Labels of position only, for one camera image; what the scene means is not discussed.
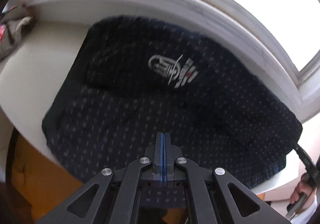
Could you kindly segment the person's right hand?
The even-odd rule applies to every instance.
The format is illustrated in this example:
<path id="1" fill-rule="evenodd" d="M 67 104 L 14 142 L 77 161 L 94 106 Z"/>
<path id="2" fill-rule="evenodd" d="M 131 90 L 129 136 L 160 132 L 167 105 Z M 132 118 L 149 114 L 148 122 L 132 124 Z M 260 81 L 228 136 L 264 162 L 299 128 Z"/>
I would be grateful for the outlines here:
<path id="1" fill-rule="evenodd" d="M 307 210 L 308 208 L 310 208 L 311 205 L 313 204 L 313 201 L 316 196 L 317 189 L 312 188 L 310 185 L 308 185 L 308 179 L 309 179 L 309 175 L 307 173 L 304 173 L 301 176 L 299 183 L 295 187 L 295 189 L 290 197 L 290 204 L 294 204 L 295 202 L 297 202 L 299 200 L 300 194 L 304 193 L 308 196 L 308 200 L 300 208 L 299 213 L 302 213 L 305 210 Z"/>

